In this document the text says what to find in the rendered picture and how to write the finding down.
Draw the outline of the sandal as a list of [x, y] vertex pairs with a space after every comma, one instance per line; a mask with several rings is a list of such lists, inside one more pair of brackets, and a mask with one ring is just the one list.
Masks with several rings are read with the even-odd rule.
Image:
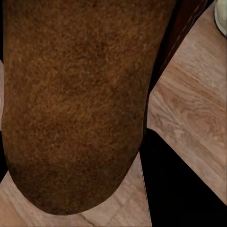
[[118, 189], [151, 90], [214, 0], [0, 0], [3, 147], [38, 209], [71, 215]]

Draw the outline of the gym shoe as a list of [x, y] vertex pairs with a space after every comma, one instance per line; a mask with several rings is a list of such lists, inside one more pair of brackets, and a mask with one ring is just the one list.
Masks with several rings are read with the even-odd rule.
[[217, 0], [213, 16], [218, 31], [227, 38], [227, 0]]

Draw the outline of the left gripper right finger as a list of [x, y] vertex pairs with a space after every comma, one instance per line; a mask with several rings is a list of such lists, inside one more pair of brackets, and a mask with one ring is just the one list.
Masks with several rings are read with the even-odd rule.
[[152, 129], [140, 158], [152, 227], [227, 227], [227, 206]]

